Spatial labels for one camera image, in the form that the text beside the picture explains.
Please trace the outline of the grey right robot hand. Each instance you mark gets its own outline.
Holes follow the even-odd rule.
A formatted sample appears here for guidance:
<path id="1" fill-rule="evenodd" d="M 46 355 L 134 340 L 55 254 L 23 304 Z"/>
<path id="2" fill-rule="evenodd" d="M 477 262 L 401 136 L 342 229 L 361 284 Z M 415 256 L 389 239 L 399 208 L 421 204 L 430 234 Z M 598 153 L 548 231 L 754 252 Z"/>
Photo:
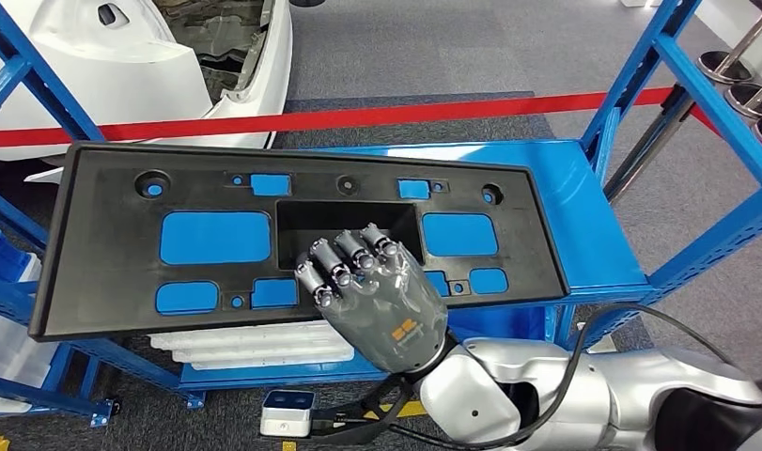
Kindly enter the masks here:
<path id="1" fill-rule="evenodd" d="M 443 351 L 444 301 L 412 253 L 376 224 L 313 241 L 293 273 L 322 317 L 376 368 L 423 371 Z"/>

